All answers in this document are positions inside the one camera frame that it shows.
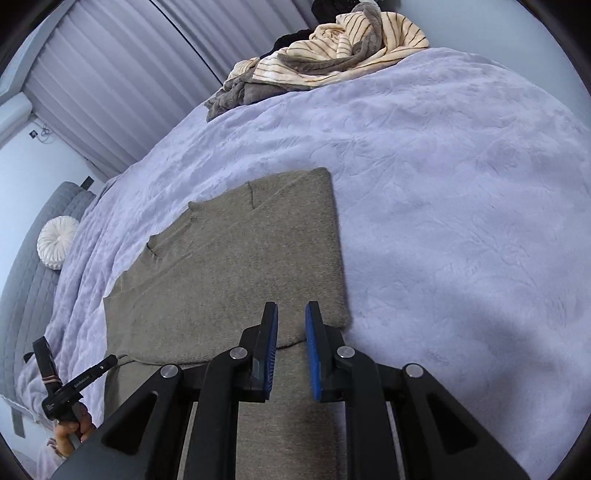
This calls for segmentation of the person left hand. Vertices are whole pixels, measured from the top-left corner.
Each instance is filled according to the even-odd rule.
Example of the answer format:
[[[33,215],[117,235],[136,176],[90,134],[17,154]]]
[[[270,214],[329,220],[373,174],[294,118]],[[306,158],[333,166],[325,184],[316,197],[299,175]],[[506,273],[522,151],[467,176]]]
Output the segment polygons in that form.
[[[53,427],[53,437],[49,448],[60,458],[68,458],[78,443],[85,442],[95,431],[96,426],[87,407],[83,403],[76,406],[76,421],[58,421]]]

